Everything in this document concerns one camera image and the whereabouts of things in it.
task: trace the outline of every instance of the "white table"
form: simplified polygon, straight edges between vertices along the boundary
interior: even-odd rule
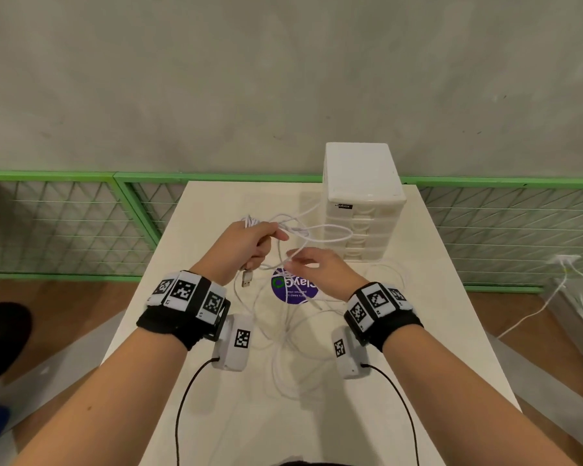
[[[419,191],[415,186],[404,188],[408,203],[384,262],[404,275],[403,292],[425,327],[518,406]],[[163,275],[188,269],[232,220],[246,214],[259,219],[279,212],[297,214],[316,203],[320,193],[320,184],[308,183],[188,183],[106,357],[135,328],[145,300]],[[283,248],[292,244],[286,243]],[[271,253],[267,262],[276,260]],[[367,265],[354,267],[368,270]],[[239,289],[241,298],[250,304],[260,287],[269,283],[265,277],[270,273],[256,272],[255,276],[263,279],[254,280],[250,288]],[[370,267],[368,277],[402,285],[402,278],[385,266]],[[231,313],[244,311],[231,285],[227,297],[232,303]],[[267,333],[272,334],[280,325],[278,317],[283,309],[282,301],[266,287],[256,311]],[[296,317],[316,312],[312,305],[303,304]],[[303,323],[294,339],[308,354],[332,355],[330,333],[342,324],[342,317],[334,313],[320,314]],[[288,399],[273,384],[274,346],[264,348],[267,340],[257,331],[251,342],[249,365],[242,373],[208,367],[195,381],[181,416],[182,465],[270,466],[298,456],[307,461],[353,465],[415,463],[404,407],[378,373],[343,381],[334,360],[308,360],[285,350],[280,355],[280,366],[288,385],[286,393],[298,394],[297,388],[290,390],[298,385],[301,390],[299,400]],[[212,342],[203,341],[188,355],[141,464],[174,464],[173,429],[181,395],[196,369],[211,358],[212,348]],[[372,364],[390,373],[380,352],[369,347],[369,356]],[[414,413],[413,419],[421,464],[443,464]]]

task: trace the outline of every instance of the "wristband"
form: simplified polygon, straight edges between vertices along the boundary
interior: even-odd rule
[[[394,286],[369,283],[357,289],[348,301],[344,319],[361,345],[382,345],[397,329],[416,324],[423,327],[414,307]]]
[[[168,274],[147,299],[136,325],[156,334],[172,334],[188,350],[203,337],[216,341],[231,305],[226,293],[199,274]]]

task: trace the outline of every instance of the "black cable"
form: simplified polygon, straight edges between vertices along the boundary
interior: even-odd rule
[[[199,373],[207,365],[209,365],[210,363],[213,363],[214,361],[218,361],[218,360],[220,360],[220,357],[212,358],[211,360],[207,360],[207,361],[205,361],[205,363],[203,363],[201,365],[201,368],[196,370],[196,373],[194,374],[194,376],[192,376],[192,379],[188,383],[188,387],[186,388],[186,392],[183,393],[183,398],[181,398],[181,402],[179,403],[179,410],[177,411],[177,420],[175,421],[175,452],[177,453],[177,466],[179,466],[179,416],[181,415],[181,408],[183,407],[183,403],[186,400],[186,396],[188,395],[188,391],[190,391],[190,386],[192,386],[192,383],[194,383],[194,380],[199,375]]]
[[[393,384],[393,381],[391,381],[391,378],[389,378],[384,373],[384,371],[382,371],[381,369],[376,368],[375,366],[372,366],[372,365],[368,365],[367,363],[361,363],[360,366],[362,366],[363,368],[372,368],[372,369],[378,371],[382,376],[384,376],[385,378],[387,378],[387,381],[389,383],[391,383],[391,386],[393,386],[393,389],[397,392],[397,395],[402,400],[402,404],[404,404],[404,408],[406,409],[406,414],[408,414],[408,418],[410,419],[410,426],[412,427],[412,437],[415,439],[415,455],[417,456],[417,466],[419,466],[419,448],[417,447],[417,432],[415,432],[415,423],[412,422],[412,415],[410,415],[410,411],[408,410],[408,406],[404,402],[404,398],[400,394],[399,389],[397,389],[397,387],[395,386],[395,384]]]

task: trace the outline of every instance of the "grid panel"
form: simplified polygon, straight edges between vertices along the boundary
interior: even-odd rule
[[[150,219],[164,232],[171,220],[185,183],[132,183]]]
[[[553,255],[580,255],[583,189],[421,187],[461,280],[544,284],[562,277]]]
[[[0,272],[142,275],[153,250],[105,182],[0,181]]]

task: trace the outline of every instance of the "circular sticker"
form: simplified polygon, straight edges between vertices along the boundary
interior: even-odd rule
[[[288,304],[300,304],[306,301],[302,293],[306,294],[307,297],[315,297],[318,294],[318,287],[312,282],[304,278],[299,278],[298,276],[283,276],[282,273],[283,270],[277,268],[272,273],[272,279],[270,281],[272,292],[281,301]]]

